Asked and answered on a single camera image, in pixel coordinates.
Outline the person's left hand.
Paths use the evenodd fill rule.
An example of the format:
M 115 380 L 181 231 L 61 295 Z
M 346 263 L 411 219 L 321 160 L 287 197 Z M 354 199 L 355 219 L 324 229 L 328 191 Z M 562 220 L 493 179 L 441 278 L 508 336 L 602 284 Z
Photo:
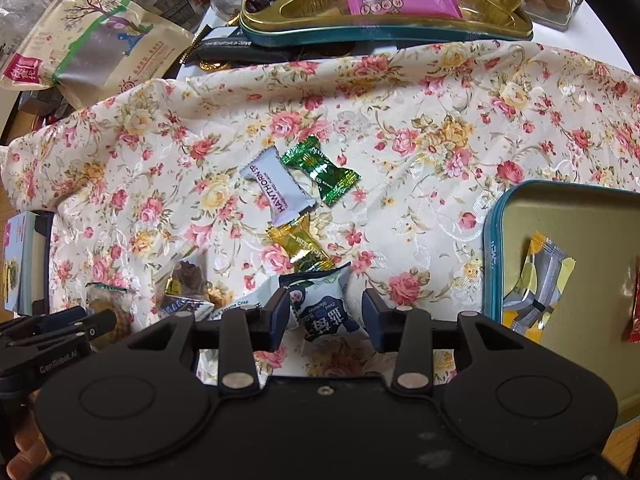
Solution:
M 6 465 L 11 480 L 27 479 L 49 456 L 49 450 L 41 437 L 34 416 L 28 415 L 24 424 L 14 434 L 17 454 Z

